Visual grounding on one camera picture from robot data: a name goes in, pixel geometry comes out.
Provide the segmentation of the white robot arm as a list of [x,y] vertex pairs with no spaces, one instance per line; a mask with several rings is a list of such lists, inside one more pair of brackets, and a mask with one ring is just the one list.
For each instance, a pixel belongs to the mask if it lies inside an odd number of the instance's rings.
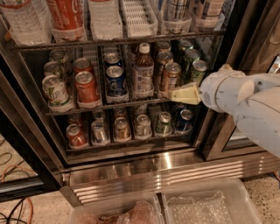
[[252,142],[280,158],[280,75],[246,75],[237,70],[219,70],[199,85],[191,82],[167,92],[172,102],[197,105],[227,113]]

